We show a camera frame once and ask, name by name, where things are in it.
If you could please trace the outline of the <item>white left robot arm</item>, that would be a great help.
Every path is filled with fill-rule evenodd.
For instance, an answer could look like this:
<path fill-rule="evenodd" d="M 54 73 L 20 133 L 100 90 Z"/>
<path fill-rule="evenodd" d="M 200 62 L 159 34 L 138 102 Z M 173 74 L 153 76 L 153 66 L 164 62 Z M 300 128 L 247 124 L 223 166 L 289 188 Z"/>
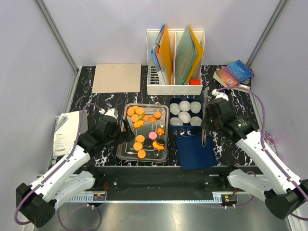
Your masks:
<path fill-rule="evenodd" d="M 15 191 L 17 224 L 46 225 L 55 212 L 82 191 L 103 187 L 103 173 L 87 167 L 76 177 L 71 177 L 80 167 L 98 155 L 105 146 L 131 142 L 135 135 L 127 119 L 119 123 L 111 113 L 77 138 L 77 143 L 44 175 L 27 185 L 21 183 Z"/>

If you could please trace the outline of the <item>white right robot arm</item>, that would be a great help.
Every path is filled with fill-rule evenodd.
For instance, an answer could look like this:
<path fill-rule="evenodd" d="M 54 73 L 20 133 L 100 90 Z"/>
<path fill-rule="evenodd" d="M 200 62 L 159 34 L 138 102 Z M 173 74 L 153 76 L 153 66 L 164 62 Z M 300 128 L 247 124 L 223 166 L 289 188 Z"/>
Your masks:
<path fill-rule="evenodd" d="M 291 171 L 264 143 L 261 133 L 248 117 L 238 116 L 228 100 L 211 99 L 205 107 L 202 128 L 221 132 L 254 161 L 267 178 L 251 176 L 237 167 L 229 167 L 218 179 L 219 187 L 241 189 L 263 201 L 277 218 L 285 219 L 299 208 L 308 195 L 308 181 Z"/>

